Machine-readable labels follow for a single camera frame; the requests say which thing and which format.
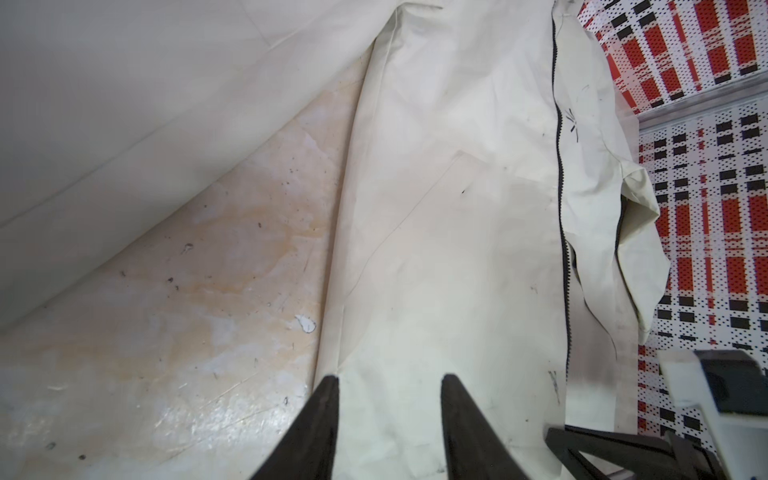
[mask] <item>black zipper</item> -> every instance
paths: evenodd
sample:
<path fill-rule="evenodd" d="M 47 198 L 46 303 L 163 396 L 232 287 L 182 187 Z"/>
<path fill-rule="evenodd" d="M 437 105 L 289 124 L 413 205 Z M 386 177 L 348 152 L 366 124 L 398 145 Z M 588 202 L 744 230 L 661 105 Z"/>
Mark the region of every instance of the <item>black zipper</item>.
<path fill-rule="evenodd" d="M 568 287 L 571 283 L 571 261 L 569 260 L 568 242 L 563 232 L 563 159 L 560 157 L 560 133 L 563 131 L 563 114 L 560 112 L 558 101 L 554 96 L 554 67 L 558 63 L 558 43 L 555 34 L 554 18 L 552 19 L 552 100 L 558 111 L 558 132 L 554 137 L 554 148 L 558 152 L 558 222 L 560 224 L 560 243 L 563 249 L 563 297 L 565 299 L 565 333 L 568 336 L 568 350 L 565 353 L 565 378 L 568 378 L 568 366 L 571 362 L 571 318 L 569 315 Z"/>

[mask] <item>red and black patterned backdrop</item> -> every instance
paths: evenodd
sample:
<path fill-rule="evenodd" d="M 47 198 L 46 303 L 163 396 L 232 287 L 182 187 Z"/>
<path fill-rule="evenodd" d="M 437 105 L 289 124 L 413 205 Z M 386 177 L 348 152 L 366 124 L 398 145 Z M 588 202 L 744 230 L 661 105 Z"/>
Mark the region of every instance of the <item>red and black patterned backdrop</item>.
<path fill-rule="evenodd" d="M 579 20 L 636 114 L 768 65 L 766 0 L 589 0 Z M 641 132 L 671 261 L 638 352 L 641 434 L 672 429 L 714 450 L 699 411 L 672 406 L 658 349 L 741 349 L 768 375 L 767 114 L 762 97 Z"/>
<path fill-rule="evenodd" d="M 765 68 L 766 0 L 589 0 L 581 24 L 635 113 Z"/>

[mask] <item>white garment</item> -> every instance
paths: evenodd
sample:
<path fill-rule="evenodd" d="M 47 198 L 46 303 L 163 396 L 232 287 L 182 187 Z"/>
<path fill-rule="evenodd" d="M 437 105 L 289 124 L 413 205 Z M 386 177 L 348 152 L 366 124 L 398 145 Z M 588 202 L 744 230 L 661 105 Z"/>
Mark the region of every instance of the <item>white garment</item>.
<path fill-rule="evenodd" d="M 569 59 L 558 63 L 554 92 L 585 136 L 565 138 L 572 132 L 563 119 L 561 217 L 551 4 L 403 5 L 376 41 L 350 143 L 316 374 L 317 382 L 340 379 L 336 478 L 444 478 L 439 387 L 447 372 L 532 478 L 560 475 L 544 444 L 546 427 L 565 418 L 560 220 L 586 301 L 573 310 L 606 332 L 599 351 L 574 346 L 575 382 L 583 382 L 574 403 L 593 404 L 575 418 L 612 429 L 615 365 L 591 372 L 590 364 L 615 363 L 611 323 L 637 322 L 621 249 L 614 260 L 620 197 L 625 191 L 651 212 L 655 199 L 641 182 L 622 190 L 625 177 L 642 181 L 644 170 L 631 163 L 612 85 L 603 88 L 611 84 L 605 59 L 580 26 L 570 28 L 575 18 L 561 17 L 569 28 L 558 48 Z M 571 100 L 571 75 L 579 88 L 601 89 Z M 588 163 L 588 155 L 598 158 Z M 635 231 L 652 237 L 653 219 L 633 221 Z M 650 260 L 650 276 L 627 280 L 633 295 L 650 292 L 643 301 L 668 268 Z M 584 393 L 599 383 L 607 388 L 591 402 Z"/>

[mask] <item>white fabric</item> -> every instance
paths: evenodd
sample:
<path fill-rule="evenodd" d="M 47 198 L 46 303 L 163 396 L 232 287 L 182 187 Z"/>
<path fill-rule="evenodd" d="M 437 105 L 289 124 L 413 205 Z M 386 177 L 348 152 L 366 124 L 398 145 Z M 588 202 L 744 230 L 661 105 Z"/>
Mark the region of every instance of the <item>white fabric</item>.
<path fill-rule="evenodd" d="M 127 246 L 357 58 L 396 0 L 0 6 L 0 324 Z"/>
<path fill-rule="evenodd" d="M 552 15 L 551 4 L 533 0 L 403 5 L 376 41 L 316 374 L 317 382 L 340 379 L 336 478 L 444 478 L 439 387 L 447 372 L 532 478 L 561 474 L 544 445 L 546 426 L 566 416 Z M 568 416 L 611 430 L 611 337 L 617 322 L 637 322 L 619 270 L 622 253 L 634 253 L 620 248 L 615 260 L 621 193 L 650 211 L 626 213 L 631 235 L 652 237 L 658 210 L 631 161 L 602 52 L 572 28 L 575 18 L 555 16 L 555 96 L 580 127 L 577 143 L 564 119 L 560 144 L 562 222 L 578 268 L 569 276 L 579 344 Z M 584 82 L 591 89 L 579 97 Z M 630 245 L 627 236 L 620 244 Z M 652 255 L 649 273 L 624 274 L 643 301 L 668 268 L 654 247 L 642 252 Z M 637 306 L 641 314 L 646 307 Z"/>
<path fill-rule="evenodd" d="M 578 5 L 567 2 L 559 2 L 554 10 L 555 97 L 564 116 L 563 231 L 576 253 L 590 311 L 614 336 L 617 322 L 627 321 L 617 296 L 624 289 L 617 278 L 623 273 L 644 343 L 670 266 L 654 223 L 659 207 L 647 172 L 633 160 L 633 148 L 624 136 L 603 52 L 581 27 L 577 13 Z M 621 195 L 629 200 L 623 218 L 617 201 Z M 614 268 L 617 261 L 620 272 Z"/>

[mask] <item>red rectangle pattern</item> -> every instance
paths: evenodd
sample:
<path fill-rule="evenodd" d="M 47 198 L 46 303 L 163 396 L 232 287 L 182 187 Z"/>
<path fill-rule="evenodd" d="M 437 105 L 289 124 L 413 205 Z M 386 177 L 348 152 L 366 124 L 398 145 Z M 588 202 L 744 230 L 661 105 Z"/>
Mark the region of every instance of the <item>red rectangle pattern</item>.
<path fill-rule="evenodd" d="M 723 231 L 725 233 L 736 233 L 741 231 L 738 198 L 728 198 L 723 200 Z"/>
<path fill-rule="evenodd" d="M 707 202 L 701 204 L 701 223 L 704 235 L 710 234 L 710 211 L 707 209 Z"/>
<path fill-rule="evenodd" d="M 755 257 L 757 294 L 768 295 L 768 257 Z"/>
<path fill-rule="evenodd" d="M 726 0 L 725 6 L 728 7 L 729 20 L 735 20 L 741 15 L 747 15 L 750 13 L 750 8 L 746 4 L 746 0 Z"/>
<path fill-rule="evenodd" d="M 750 197 L 750 224 L 753 232 L 768 230 L 768 201 L 765 195 Z"/>
<path fill-rule="evenodd" d="M 661 28 L 659 28 L 659 25 L 654 25 L 646 30 L 645 39 L 647 40 L 650 52 L 654 57 L 667 51 L 667 43 L 664 42 L 664 37 L 661 36 Z"/>
<path fill-rule="evenodd" d="M 736 47 L 736 58 L 739 61 L 739 65 L 757 60 L 752 35 L 744 35 L 741 38 L 736 38 L 733 40 L 733 46 Z"/>
<path fill-rule="evenodd" d="M 704 258 L 704 269 L 707 272 L 707 292 L 713 291 L 713 283 L 712 283 L 712 258 L 706 257 Z"/>
<path fill-rule="evenodd" d="M 744 258 L 727 257 L 725 260 L 726 271 L 728 272 L 728 291 L 731 293 L 746 293 Z"/>
<path fill-rule="evenodd" d="M 675 233 L 678 237 L 690 235 L 690 207 L 678 205 L 675 209 Z"/>
<path fill-rule="evenodd" d="M 709 50 L 707 52 L 707 57 L 710 59 L 712 75 L 718 76 L 718 74 L 728 72 L 730 69 L 728 66 L 728 57 L 725 55 L 725 45 Z"/>
<path fill-rule="evenodd" d="M 659 232 L 659 237 L 670 236 L 670 211 L 667 207 L 659 208 L 659 218 L 656 220 L 656 230 Z"/>
<path fill-rule="evenodd" d="M 661 72 L 661 80 L 664 81 L 664 87 L 667 91 L 674 92 L 680 90 L 683 86 L 680 85 L 680 79 L 677 78 L 677 71 L 674 68 L 668 68 Z"/>
<path fill-rule="evenodd" d="M 720 23 L 717 21 L 717 12 L 715 11 L 715 2 L 713 0 L 703 0 L 694 5 L 694 9 L 699 19 L 701 33 L 706 33 L 720 26 Z"/>
<path fill-rule="evenodd" d="M 627 54 L 632 68 L 637 68 L 645 63 L 645 56 L 643 51 L 640 50 L 640 45 L 637 43 L 636 38 L 632 38 L 630 41 L 624 44 L 624 52 Z"/>
<path fill-rule="evenodd" d="M 643 88 L 643 93 L 650 101 L 654 101 L 661 96 L 659 93 L 659 87 L 656 85 L 656 81 L 653 78 L 648 78 L 646 81 L 641 82 L 640 86 Z"/>
<path fill-rule="evenodd" d="M 686 291 L 694 289 L 694 266 L 690 257 L 677 259 L 677 288 Z"/>

